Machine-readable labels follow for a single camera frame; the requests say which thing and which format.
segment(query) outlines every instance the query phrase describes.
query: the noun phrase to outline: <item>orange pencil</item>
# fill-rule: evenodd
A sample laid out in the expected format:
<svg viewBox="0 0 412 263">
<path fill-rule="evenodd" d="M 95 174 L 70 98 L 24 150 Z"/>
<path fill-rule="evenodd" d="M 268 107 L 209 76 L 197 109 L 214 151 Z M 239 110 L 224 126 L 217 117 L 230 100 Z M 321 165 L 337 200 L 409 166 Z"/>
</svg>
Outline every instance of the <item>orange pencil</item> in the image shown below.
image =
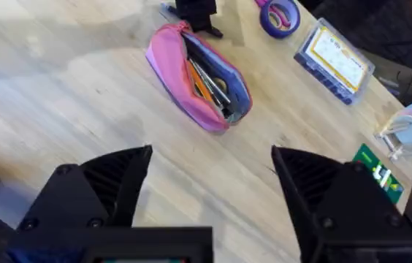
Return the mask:
<svg viewBox="0 0 412 263">
<path fill-rule="evenodd" d="M 191 76 L 193 77 L 193 81 L 197 85 L 203 98 L 205 98 L 209 102 L 213 102 L 213 98 L 211 97 L 211 94 L 207 90 L 205 84 L 201 81 L 201 78 L 199 77 L 198 72 L 194 69 L 190 61 L 187 61 L 186 63 L 188 64 L 188 70 L 191 73 Z"/>
</svg>

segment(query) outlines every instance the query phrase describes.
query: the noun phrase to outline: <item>green card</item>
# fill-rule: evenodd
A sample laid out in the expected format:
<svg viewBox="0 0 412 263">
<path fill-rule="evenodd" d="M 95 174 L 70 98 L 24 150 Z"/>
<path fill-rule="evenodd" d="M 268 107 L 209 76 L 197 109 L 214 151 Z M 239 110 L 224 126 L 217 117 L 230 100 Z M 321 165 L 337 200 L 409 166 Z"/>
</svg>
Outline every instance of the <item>green card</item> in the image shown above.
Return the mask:
<svg viewBox="0 0 412 263">
<path fill-rule="evenodd" d="M 362 162 L 373 173 L 373 179 L 375 179 L 380 187 L 388 194 L 390 200 L 397 204 L 401 194 L 404 192 L 403 186 L 399 181 L 391 174 L 391 171 L 387 169 L 380 159 L 366 146 L 362 144 L 359 151 L 355 155 L 352 161 Z"/>
</svg>

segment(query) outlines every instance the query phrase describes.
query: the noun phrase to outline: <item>black mount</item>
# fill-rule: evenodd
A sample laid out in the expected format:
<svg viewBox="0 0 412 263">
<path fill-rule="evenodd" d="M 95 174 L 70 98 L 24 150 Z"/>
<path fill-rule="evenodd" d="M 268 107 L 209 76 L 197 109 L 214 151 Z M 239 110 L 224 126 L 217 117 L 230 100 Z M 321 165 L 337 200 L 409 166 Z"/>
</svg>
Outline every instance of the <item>black mount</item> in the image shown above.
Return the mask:
<svg viewBox="0 0 412 263">
<path fill-rule="evenodd" d="M 57 167 L 9 242 L 13 262 L 212 263 L 211 227 L 132 227 L 152 153 L 148 145 Z"/>
<path fill-rule="evenodd" d="M 223 34 L 215 28 L 210 15 L 217 13 L 215 0 L 175 0 L 175 6 L 169 11 L 182 20 L 190 23 L 193 32 L 206 31 L 214 37 L 222 38 Z"/>
<path fill-rule="evenodd" d="M 412 261 L 412 229 L 364 164 L 272 147 L 302 263 Z"/>
</svg>

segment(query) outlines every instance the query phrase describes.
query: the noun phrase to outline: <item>screw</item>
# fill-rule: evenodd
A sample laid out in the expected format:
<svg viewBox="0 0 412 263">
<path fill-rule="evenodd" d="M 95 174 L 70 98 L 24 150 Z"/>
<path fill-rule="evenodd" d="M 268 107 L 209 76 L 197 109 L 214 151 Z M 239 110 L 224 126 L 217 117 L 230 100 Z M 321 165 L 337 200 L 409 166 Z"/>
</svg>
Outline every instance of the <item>screw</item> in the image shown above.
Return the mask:
<svg viewBox="0 0 412 263">
<path fill-rule="evenodd" d="M 403 223 L 401 217 L 397 215 L 393 215 L 393 214 L 388 215 L 387 220 L 388 220 L 388 223 L 394 227 L 400 227 L 401 224 Z"/>
<path fill-rule="evenodd" d="M 59 167 L 57 167 L 56 169 L 56 173 L 58 175 L 65 175 L 67 174 L 69 171 L 71 171 L 72 169 L 72 165 L 71 164 L 62 164 Z"/>
<path fill-rule="evenodd" d="M 21 223 L 20 228 L 23 231 L 29 231 L 36 228 L 37 225 L 39 225 L 39 220 L 37 220 L 36 218 L 25 218 L 23 220 L 23 223 Z"/>
<path fill-rule="evenodd" d="M 364 165 L 363 164 L 357 163 L 357 164 L 354 165 L 354 171 L 362 172 L 363 170 L 364 170 Z"/>
<path fill-rule="evenodd" d="M 323 218 L 321 220 L 321 225 L 324 229 L 333 229 L 335 228 L 335 221 L 331 218 Z"/>
<path fill-rule="evenodd" d="M 99 228 L 99 227 L 102 227 L 103 224 L 104 224 L 104 221 L 102 219 L 92 218 L 88 222 L 88 227 Z"/>
</svg>

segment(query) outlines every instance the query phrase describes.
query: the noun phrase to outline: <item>pen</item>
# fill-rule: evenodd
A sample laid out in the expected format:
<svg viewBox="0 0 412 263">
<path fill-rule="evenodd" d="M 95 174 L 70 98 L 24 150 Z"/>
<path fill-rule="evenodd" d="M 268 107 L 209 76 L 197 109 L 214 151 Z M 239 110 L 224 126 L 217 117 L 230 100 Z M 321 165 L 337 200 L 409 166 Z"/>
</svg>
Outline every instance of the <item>pen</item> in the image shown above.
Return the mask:
<svg viewBox="0 0 412 263">
<path fill-rule="evenodd" d="M 208 91 L 210 92 L 214 103 L 220 107 L 221 109 L 224 108 L 224 106 L 222 105 L 221 101 L 219 101 L 219 99 L 215 96 L 214 91 L 211 87 L 211 84 L 207 81 L 207 79 L 205 78 L 205 76 L 202 74 L 201 68 L 199 67 L 199 65 L 191 58 L 188 59 L 191 62 L 191 65 L 195 68 L 195 70 L 198 72 L 199 77 L 201 78 L 202 82 L 205 84 L 206 88 L 208 89 Z"/>
<path fill-rule="evenodd" d="M 205 87 L 205 84 L 202 82 L 201 77 L 199 76 L 199 73 L 195 70 L 193 67 L 193 64 L 190 61 L 186 62 L 188 64 L 188 70 L 191 73 L 191 76 L 193 77 L 193 81 L 198 87 L 199 92 L 209 102 L 213 102 L 213 98 L 211 98 L 211 95 L 207 91 L 207 88 Z"/>
<path fill-rule="evenodd" d="M 219 96 L 227 103 L 230 104 L 231 101 L 229 99 L 229 97 L 227 97 L 227 95 L 221 90 L 221 88 L 219 88 L 219 86 L 215 83 L 215 81 L 206 73 L 206 71 L 200 66 L 198 65 L 197 62 L 191 60 L 191 63 L 193 64 L 193 66 L 195 66 L 195 69 L 198 70 L 199 74 L 202 75 L 206 81 L 211 84 L 211 86 L 215 89 L 216 93 L 219 94 Z"/>
</svg>

